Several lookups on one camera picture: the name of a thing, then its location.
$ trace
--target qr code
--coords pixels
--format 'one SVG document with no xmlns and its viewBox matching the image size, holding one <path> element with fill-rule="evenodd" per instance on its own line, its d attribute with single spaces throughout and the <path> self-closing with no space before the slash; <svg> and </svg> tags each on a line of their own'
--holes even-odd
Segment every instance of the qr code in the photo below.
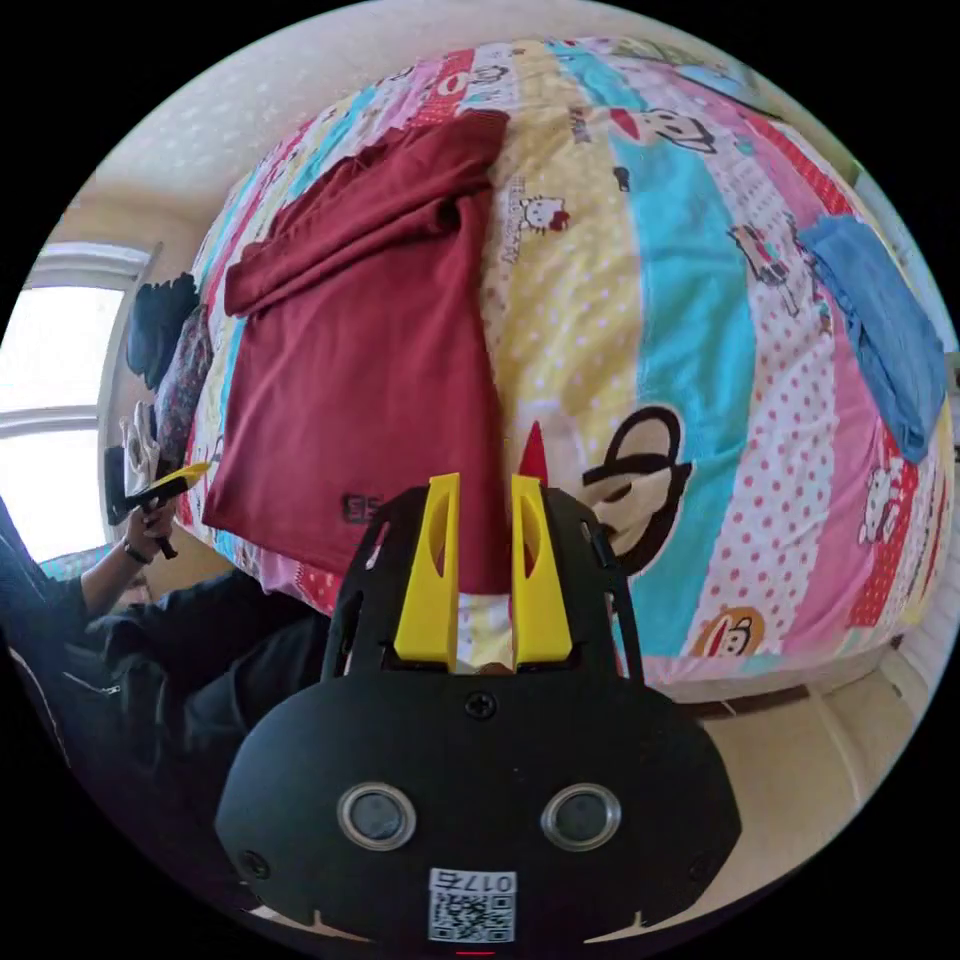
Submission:
<svg viewBox="0 0 960 960">
<path fill-rule="evenodd" d="M 516 874 L 434 870 L 429 939 L 446 943 L 511 943 Z"/>
</svg>

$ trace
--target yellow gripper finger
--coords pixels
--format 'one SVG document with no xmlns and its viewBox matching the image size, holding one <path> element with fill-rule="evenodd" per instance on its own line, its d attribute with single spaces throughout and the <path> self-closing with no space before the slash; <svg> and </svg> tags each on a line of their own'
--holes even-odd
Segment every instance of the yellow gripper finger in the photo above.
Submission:
<svg viewBox="0 0 960 960">
<path fill-rule="evenodd" d="M 562 662 L 570 656 L 573 643 L 540 481 L 514 474 L 510 495 L 516 666 Z M 531 561 L 529 574 L 527 555 Z"/>
<path fill-rule="evenodd" d="M 401 660 L 457 663 L 460 474 L 430 479 L 393 648 Z"/>
</svg>

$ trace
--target zipper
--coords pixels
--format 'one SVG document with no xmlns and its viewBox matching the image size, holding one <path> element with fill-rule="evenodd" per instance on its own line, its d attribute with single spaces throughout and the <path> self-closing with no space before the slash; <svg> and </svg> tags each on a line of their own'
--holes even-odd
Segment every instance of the zipper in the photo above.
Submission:
<svg viewBox="0 0 960 960">
<path fill-rule="evenodd" d="M 120 684 L 116 684 L 112 687 L 95 687 L 92 683 L 87 683 L 86 680 L 81 680 L 79 677 L 75 677 L 72 673 L 67 673 L 66 670 L 63 671 L 63 675 L 68 680 L 72 680 L 74 683 L 79 683 L 81 687 L 86 687 L 92 693 L 98 693 L 102 697 L 112 697 L 115 693 L 120 692 Z"/>
</svg>

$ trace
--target colorful bedspread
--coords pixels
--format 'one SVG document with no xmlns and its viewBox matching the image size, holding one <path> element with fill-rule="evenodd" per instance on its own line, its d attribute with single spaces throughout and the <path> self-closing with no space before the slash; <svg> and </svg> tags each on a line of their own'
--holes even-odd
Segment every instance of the colorful bedspread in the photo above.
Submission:
<svg viewBox="0 0 960 960">
<path fill-rule="evenodd" d="M 243 247 L 388 127 L 492 107 L 510 124 L 479 294 L 505 470 L 538 422 L 549 482 L 612 532 L 649 680 L 810 667 L 916 623 L 947 553 L 949 411 L 923 463 L 897 455 L 795 242 L 824 213 L 863 217 L 852 190 L 678 60 L 627 39 L 488 44 L 387 77 L 277 144 L 194 265 L 215 355 L 188 459 L 222 444 L 244 328 L 224 314 L 224 273 Z M 210 479 L 183 498 L 184 525 L 329 611 L 333 572 L 200 522 Z M 465 664 L 509 661 L 506 598 L 462 597 L 460 628 Z"/>
</svg>

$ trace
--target maroon t-shirt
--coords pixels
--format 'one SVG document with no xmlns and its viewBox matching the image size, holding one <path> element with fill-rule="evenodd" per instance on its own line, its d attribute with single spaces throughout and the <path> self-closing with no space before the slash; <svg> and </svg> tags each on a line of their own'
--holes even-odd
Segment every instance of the maroon t-shirt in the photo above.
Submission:
<svg viewBox="0 0 960 960">
<path fill-rule="evenodd" d="M 336 574 L 377 505 L 459 473 L 460 589 L 509 592 L 500 407 L 479 310 L 507 116 L 390 130 L 227 272 L 246 315 L 203 522 Z"/>
</svg>

